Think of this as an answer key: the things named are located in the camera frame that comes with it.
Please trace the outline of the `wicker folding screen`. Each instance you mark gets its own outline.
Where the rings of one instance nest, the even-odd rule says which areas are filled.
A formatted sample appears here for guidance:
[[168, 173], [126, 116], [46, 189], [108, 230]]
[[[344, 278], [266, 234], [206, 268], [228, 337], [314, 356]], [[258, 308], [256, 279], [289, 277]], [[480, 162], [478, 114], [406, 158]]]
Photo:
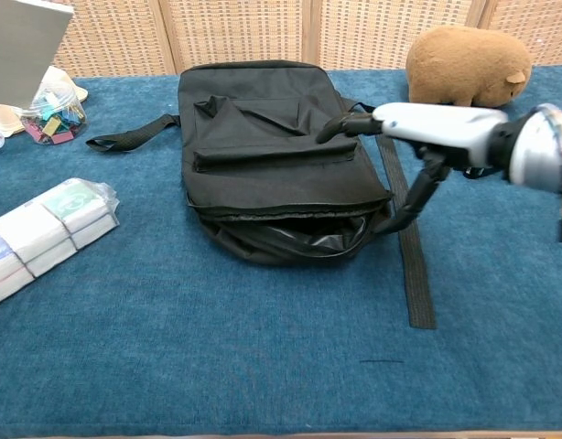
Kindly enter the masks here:
[[401, 69], [423, 31], [497, 29], [537, 65], [562, 65], [562, 0], [53, 0], [72, 6], [54, 58], [73, 77], [175, 74], [290, 59], [326, 70]]

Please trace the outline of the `black fabric backpack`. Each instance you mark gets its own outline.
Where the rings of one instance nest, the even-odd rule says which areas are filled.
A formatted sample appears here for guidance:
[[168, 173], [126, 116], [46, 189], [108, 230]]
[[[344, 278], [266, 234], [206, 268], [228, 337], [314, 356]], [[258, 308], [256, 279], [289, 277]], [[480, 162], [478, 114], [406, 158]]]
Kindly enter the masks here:
[[441, 154], [421, 147], [423, 169], [407, 184], [394, 142], [377, 135], [382, 182], [360, 139], [370, 110], [342, 97], [312, 64], [204, 64], [181, 73], [177, 113], [93, 137], [89, 146], [130, 152], [178, 126], [188, 205], [214, 241], [249, 262], [334, 265], [378, 236], [397, 234], [409, 323], [433, 329], [416, 218], [448, 168]]

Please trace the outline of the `cream fabric hat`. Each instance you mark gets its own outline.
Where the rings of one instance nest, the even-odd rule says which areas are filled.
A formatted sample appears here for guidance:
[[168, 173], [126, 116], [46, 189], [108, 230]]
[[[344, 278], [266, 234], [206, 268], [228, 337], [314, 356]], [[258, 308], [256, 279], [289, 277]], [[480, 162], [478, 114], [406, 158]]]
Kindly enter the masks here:
[[[53, 80], [54, 82], [60, 81], [70, 85], [74, 89], [80, 102], [84, 102], [89, 96], [89, 92], [77, 85], [65, 70], [52, 65], [49, 66], [45, 73], [44, 80]], [[0, 132], [3, 136], [10, 137], [13, 134], [22, 133], [24, 131], [25, 129], [20, 119], [15, 115], [12, 108], [0, 104]]]

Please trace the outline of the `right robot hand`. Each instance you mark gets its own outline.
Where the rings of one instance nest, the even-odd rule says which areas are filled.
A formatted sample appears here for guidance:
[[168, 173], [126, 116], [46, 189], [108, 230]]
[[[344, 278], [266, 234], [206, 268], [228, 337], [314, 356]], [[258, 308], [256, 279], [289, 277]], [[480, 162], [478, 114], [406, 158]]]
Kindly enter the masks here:
[[422, 212], [451, 169], [498, 171], [492, 153], [495, 135], [508, 122], [504, 112], [453, 105], [391, 102], [376, 107], [362, 104], [325, 123], [316, 142], [327, 143], [339, 134], [377, 135], [381, 140], [409, 144], [424, 167], [407, 190], [395, 215], [381, 225], [379, 234], [406, 229]]

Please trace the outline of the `plastic-wrapped tissue pack bundle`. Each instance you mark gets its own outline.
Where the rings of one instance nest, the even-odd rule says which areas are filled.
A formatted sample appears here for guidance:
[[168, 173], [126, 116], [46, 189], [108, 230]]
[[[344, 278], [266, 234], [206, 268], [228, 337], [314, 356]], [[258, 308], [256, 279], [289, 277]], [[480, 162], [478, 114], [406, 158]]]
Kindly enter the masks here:
[[106, 183], [73, 177], [0, 217], [0, 302], [119, 225]]

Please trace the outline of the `blue table cloth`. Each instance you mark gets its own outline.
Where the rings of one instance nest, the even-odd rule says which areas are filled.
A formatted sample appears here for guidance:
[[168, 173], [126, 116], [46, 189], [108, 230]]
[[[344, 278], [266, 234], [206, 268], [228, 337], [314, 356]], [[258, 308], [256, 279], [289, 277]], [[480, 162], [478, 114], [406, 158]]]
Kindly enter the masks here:
[[347, 263], [250, 264], [187, 206], [178, 78], [83, 79], [89, 126], [0, 149], [0, 216], [71, 177], [119, 225], [0, 303], [0, 439], [562, 430], [557, 195], [453, 172], [418, 218], [438, 326], [409, 326], [398, 239]]

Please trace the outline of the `brown plush capybara toy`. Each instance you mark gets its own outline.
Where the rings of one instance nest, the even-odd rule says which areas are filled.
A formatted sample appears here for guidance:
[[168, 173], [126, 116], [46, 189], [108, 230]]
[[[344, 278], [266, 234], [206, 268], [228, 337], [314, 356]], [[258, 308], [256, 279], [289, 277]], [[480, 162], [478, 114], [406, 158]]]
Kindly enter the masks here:
[[455, 25], [421, 33], [407, 52], [413, 103], [501, 107], [519, 96], [533, 70], [526, 45], [498, 30]]

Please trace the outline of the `white paper booklet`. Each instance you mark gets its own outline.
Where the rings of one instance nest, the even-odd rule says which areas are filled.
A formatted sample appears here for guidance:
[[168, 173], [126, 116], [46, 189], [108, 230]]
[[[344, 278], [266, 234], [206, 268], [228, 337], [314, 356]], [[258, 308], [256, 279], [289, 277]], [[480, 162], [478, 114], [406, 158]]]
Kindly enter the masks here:
[[50, 0], [0, 0], [0, 104], [32, 102], [73, 15]]

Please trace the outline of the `clear jar of binder clips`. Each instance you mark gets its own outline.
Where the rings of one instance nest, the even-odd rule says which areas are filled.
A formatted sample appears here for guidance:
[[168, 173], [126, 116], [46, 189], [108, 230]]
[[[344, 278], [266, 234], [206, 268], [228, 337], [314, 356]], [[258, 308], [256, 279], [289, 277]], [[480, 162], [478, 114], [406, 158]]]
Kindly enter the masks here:
[[87, 117], [73, 88], [44, 87], [26, 109], [18, 112], [25, 131], [40, 145], [59, 145], [75, 139]]

